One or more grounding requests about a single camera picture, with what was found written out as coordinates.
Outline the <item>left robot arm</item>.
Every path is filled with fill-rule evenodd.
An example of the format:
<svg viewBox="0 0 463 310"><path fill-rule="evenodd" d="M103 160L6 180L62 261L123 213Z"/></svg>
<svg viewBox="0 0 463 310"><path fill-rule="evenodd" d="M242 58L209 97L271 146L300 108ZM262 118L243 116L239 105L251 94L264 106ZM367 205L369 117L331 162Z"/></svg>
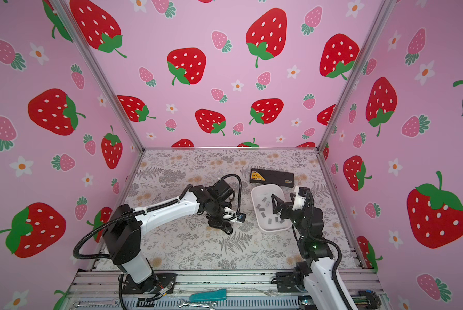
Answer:
<svg viewBox="0 0 463 310"><path fill-rule="evenodd" d="M172 199L146 207L119 206L109 221L96 227L74 247L73 256L78 260L109 259L121 274L120 293L151 293L161 283L148 259L142 254L142 237L151 230L184 216L206 216L208 225L227 235L233 233L233 223L243 223L246 215L240 208L241 193L226 182L229 175L205 187L189 184ZM83 254L83 245L97 233L102 234L108 254Z"/></svg>

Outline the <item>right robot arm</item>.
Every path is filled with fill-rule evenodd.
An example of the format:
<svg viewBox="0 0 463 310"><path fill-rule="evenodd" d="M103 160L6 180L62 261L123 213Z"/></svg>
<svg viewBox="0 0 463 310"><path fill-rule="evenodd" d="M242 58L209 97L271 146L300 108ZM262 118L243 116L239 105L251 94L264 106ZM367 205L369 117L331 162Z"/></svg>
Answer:
<svg viewBox="0 0 463 310"><path fill-rule="evenodd" d="M297 247L303 258L294 268L296 286L305 290L318 309L356 309L338 272L342 251L323 236L323 211L315 206L307 187L298 187L286 202L271 195L272 213L292 222Z"/></svg>

